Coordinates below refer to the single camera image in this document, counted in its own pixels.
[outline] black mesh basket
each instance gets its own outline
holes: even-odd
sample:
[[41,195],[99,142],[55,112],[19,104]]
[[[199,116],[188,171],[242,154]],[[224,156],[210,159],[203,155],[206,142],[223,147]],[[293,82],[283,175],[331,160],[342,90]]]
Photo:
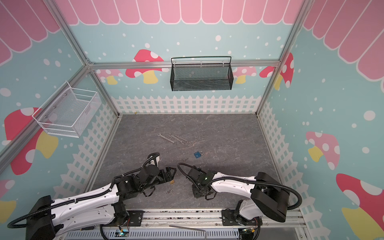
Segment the black mesh basket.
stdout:
[[171,58],[172,91],[231,90],[230,56]]

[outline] white wire basket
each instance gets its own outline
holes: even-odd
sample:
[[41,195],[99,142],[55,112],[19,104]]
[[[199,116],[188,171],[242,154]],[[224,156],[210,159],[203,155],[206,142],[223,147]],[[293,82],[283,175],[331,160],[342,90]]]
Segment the white wire basket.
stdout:
[[80,137],[101,105],[98,92],[68,87],[49,104],[43,112],[41,108],[32,117],[51,135]]

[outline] wrench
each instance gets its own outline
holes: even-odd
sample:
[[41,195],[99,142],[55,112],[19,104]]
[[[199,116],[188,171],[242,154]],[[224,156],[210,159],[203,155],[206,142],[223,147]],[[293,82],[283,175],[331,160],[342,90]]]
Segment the wrench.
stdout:
[[158,136],[159,137],[162,137],[162,138],[164,138],[165,140],[168,140],[168,141],[170,141],[171,143],[173,143],[173,144],[176,144],[176,142],[175,141],[172,141],[172,140],[170,140],[169,138],[167,138],[167,137],[164,137],[163,135],[161,135],[161,133],[159,133],[158,134]]

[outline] wire basket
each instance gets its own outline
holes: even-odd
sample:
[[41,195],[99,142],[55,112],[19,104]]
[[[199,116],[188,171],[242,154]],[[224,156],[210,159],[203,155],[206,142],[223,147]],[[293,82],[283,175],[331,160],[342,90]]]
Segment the wire basket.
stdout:
[[172,91],[231,90],[230,56],[171,58]]
[[32,117],[51,135],[80,137],[101,105],[98,92],[68,86],[41,111],[43,104]]

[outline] ventilated metal panel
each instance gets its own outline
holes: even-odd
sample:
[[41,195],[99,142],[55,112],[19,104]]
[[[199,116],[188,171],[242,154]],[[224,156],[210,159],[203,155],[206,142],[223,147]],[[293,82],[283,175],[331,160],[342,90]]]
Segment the ventilated metal panel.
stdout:
[[[239,233],[235,228],[206,228],[207,239],[238,239]],[[204,239],[204,232],[184,230],[184,229],[131,229],[128,237],[115,237],[115,233],[120,233],[119,229],[104,229],[105,235],[111,239]],[[103,239],[100,230],[71,231],[65,240],[99,240]]]

